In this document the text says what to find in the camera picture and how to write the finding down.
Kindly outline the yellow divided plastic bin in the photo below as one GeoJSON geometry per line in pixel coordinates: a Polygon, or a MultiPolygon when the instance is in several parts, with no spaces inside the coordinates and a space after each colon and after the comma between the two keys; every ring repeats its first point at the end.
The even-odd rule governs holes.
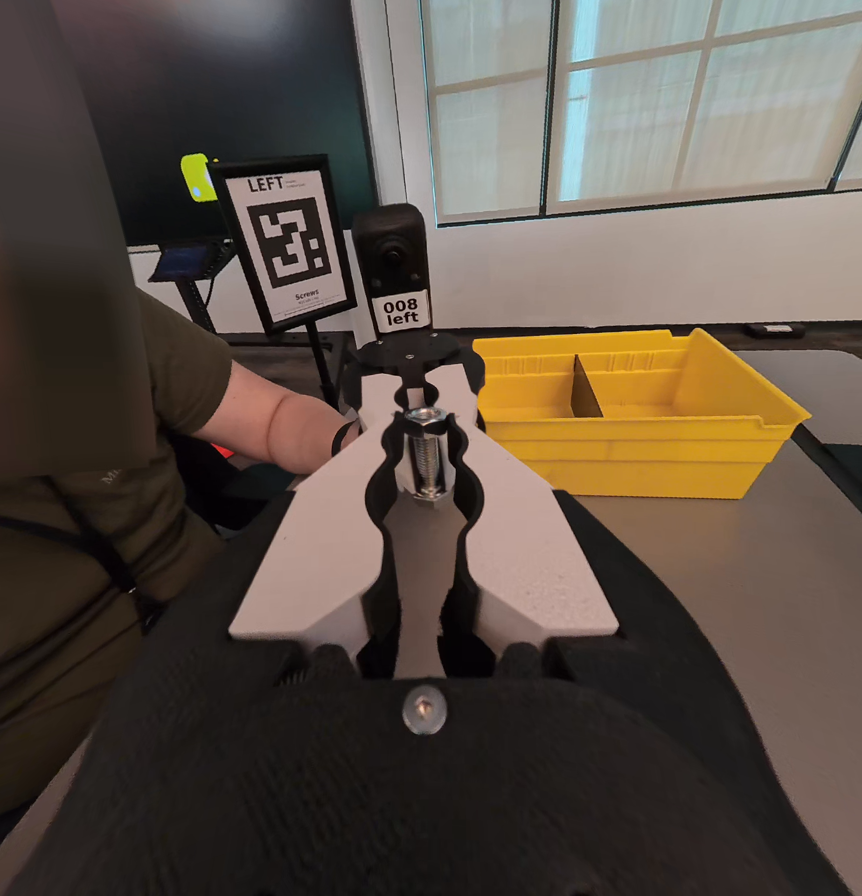
{"type": "Polygon", "coordinates": [[[740,499],[811,414],[703,329],[477,339],[487,435],[575,496],[740,499]]]}

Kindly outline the steel hex bolt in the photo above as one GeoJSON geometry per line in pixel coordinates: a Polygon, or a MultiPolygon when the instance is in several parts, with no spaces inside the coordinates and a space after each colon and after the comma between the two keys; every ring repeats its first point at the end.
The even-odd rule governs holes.
{"type": "Polygon", "coordinates": [[[425,507],[437,507],[447,493],[441,441],[444,435],[412,438],[405,434],[410,442],[415,476],[414,498],[425,507]]]}

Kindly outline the neon yellow tag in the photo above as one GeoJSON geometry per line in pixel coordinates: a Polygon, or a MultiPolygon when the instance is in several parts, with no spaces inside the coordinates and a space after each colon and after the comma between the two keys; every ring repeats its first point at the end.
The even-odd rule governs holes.
{"type": "Polygon", "coordinates": [[[180,170],[191,199],[196,203],[215,203],[217,194],[209,166],[218,163],[217,158],[197,152],[183,155],[180,170]]]}

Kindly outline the framed marker sign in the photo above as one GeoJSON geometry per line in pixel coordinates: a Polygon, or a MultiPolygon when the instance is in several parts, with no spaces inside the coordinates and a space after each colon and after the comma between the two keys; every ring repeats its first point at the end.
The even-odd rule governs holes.
{"type": "Polygon", "coordinates": [[[206,169],[267,336],[357,307],[325,154],[206,169]]]}

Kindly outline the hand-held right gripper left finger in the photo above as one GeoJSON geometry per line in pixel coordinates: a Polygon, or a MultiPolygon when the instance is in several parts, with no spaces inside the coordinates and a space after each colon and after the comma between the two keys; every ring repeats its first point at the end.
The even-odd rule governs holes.
{"type": "Polygon", "coordinates": [[[400,493],[403,414],[370,426],[296,490],[228,633],[356,658],[396,644],[402,605],[385,521],[400,493]]]}

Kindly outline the black easel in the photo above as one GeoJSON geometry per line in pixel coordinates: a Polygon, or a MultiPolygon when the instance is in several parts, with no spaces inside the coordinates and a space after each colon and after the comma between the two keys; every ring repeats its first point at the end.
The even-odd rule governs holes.
{"type": "Polygon", "coordinates": [[[341,379],[348,356],[350,334],[323,332],[305,324],[266,336],[258,332],[221,335],[234,359],[269,382],[341,406],[341,379]]]}

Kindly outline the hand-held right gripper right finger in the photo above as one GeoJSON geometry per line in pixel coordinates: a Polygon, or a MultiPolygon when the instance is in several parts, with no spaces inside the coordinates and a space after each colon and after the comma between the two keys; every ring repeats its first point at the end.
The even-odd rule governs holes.
{"type": "Polygon", "coordinates": [[[442,641],[505,651],[616,634],[616,614],[556,492],[476,427],[454,414],[447,423],[452,497],[465,523],[442,641]]]}

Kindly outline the small tablet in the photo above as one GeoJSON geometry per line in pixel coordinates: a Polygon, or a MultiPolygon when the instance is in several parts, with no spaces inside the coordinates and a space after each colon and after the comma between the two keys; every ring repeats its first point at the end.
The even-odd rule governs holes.
{"type": "Polygon", "coordinates": [[[218,244],[213,241],[166,245],[148,282],[175,282],[177,280],[209,280],[218,255],[218,244]]]}

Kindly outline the person in olive shirt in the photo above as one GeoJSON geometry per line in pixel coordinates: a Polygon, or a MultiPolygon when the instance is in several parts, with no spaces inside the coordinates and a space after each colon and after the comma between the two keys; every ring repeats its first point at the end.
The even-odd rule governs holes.
{"type": "MultiPolygon", "coordinates": [[[[79,535],[67,498],[147,599],[174,599],[222,548],[192,512],[168,434],[191,435],[229,385],[227,344],[139,292],[155,450],[137,468],[0,482],[0,516],[79,535]]],[[[90,730],[143,639],[134,598],[74,545],[0,527],[0,815],[33,801],[90,730]]]]}

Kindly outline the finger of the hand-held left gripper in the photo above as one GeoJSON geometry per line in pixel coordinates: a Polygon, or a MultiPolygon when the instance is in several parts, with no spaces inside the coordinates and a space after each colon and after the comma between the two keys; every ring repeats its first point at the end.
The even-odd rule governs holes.
{"type": "Polygon", "coordinates": [[[464,365],[439,365],[425,373],[425,386],[437,389],[433,406],[455,418],[455,425],[465,434],[471,428],[483,433],[485,423],[479,422],[479,399],[473,391],[469,373],[464,365]]]}
{"type": "MultiPolygon", "coordinates": [[[[395,413],[403,410],[394,397],[403,386],[402,377],[364,375],[360,385],[361,405],[358,418],[362,432],[365,434],[379,427],[387,429],[392,424],[395,413]]],[[[406,436],[403,437],[403,457],[395,469],[395,478],[400,491],[416,492],[410,442],[406,436]]]]}

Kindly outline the large paned window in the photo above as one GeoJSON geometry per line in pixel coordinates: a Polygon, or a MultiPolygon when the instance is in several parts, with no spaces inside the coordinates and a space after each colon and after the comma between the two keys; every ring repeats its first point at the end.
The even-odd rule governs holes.
{"type": "Polygon", "coordinates": [[[862,2],[421,2],[440,224],[862,187],[862,2]]]}

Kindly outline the black tripod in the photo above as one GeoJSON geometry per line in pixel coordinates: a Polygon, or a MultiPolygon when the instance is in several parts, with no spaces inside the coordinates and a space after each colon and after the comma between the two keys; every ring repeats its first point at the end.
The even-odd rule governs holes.
{"type": "Polygon", "coordinates": [[[231,240],[223,240],[179,248],[183,249],[188,256],[182,265],[185,276],[175,279],[177,290],[191,320],[202,330],[217,335],[209,313],[209,303],[216,279],[236,256],[235,244],[231,240]]]}

